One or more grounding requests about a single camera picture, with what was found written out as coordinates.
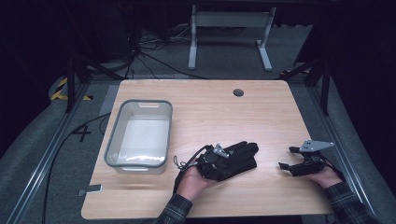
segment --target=translucent plastic bin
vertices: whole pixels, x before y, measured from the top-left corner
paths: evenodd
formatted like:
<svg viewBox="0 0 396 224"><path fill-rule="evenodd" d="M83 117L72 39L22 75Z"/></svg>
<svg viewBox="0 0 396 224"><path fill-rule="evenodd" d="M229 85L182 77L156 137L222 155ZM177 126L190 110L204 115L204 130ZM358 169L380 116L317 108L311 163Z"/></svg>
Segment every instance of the translucent plastic bin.
<svg viewBox="0 0 396 224"><path fill-rule="evenodd" d="M172 105L167 101L125 101L107 144L107 165L121 173L163 173L166 169L172 112Z"/></svg>

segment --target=black glove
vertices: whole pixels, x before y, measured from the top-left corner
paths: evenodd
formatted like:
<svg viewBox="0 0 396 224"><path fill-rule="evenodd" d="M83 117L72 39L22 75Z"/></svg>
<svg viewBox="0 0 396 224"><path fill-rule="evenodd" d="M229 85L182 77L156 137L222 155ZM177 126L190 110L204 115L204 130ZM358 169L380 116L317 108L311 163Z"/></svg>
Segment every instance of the black glove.
<svg viewBox="0 0 396 224"><path fill-rule="evenodd" d="M240 142L224 148L228 158L207 150L198 158L198 171L207 179L223 181L257 167L254 155L259 150L256 143Z"/></svg>

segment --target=wooden table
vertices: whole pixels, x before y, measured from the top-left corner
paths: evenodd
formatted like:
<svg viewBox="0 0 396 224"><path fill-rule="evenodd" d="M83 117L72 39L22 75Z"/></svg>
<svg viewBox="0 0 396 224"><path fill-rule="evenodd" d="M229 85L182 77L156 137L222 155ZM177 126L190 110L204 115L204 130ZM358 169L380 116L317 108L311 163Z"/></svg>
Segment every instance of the wooden table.
<svg viewBox="0 0 396 224"><path fill-rule="evenodd" d="M244 92L242 97L233 94ZM104 153L122 102L167 100L173 105L170 146L162 175L121 175L106 165ZM280 170L278 162L300 163L300 147L310 139L288 84L262 80L122 81L92 174L103 191L86 195L87 219L157 217L171 198L178 169L204 145L223 147L256 142L258 167L207 189L189 217L283 216L330 214L323 190L303 177Z"/></svg>

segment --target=forearm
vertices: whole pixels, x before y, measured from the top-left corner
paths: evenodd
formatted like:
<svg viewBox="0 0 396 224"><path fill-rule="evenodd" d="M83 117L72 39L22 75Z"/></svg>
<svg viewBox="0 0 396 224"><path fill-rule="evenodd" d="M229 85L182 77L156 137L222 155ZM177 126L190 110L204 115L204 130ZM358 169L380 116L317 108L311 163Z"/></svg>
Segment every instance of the forearm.
<svg viewBox="0 0 396 224"><path fill-rule="evenodd" d="M325 189L335 218L339 224L379 223L358 196L349 188L347 183L341 182Z"/></svg>
<svg viewBox="0 0 396 224"><path fill-rule="evenodd" d="M174 194L169 200L163 212L152 223L153 224L182 224L190 212L192 202L178 194Z"/></svg>

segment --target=person's right hand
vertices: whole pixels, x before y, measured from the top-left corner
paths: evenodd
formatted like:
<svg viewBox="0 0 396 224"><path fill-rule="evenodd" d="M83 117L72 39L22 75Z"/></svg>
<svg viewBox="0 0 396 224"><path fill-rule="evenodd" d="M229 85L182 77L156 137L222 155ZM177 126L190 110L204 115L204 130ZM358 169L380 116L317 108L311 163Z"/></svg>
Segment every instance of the person's right hand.
<svg viewBox="0 0 396 224"><path fill-rule="evenodd" d="M205 189L214 186L215 180L205 179L201 176L195 166L190 167L184 172L177 187L177 194L189 200L190 202L198 198Z"/></svg>
<svg viewBox="0 0 396 224"><path fill-rule="evenodd" d="M330 167L324 167L322 171L312 175L305 175L304 177L317 182L324 189L343 182L338 174Z"/></svg>

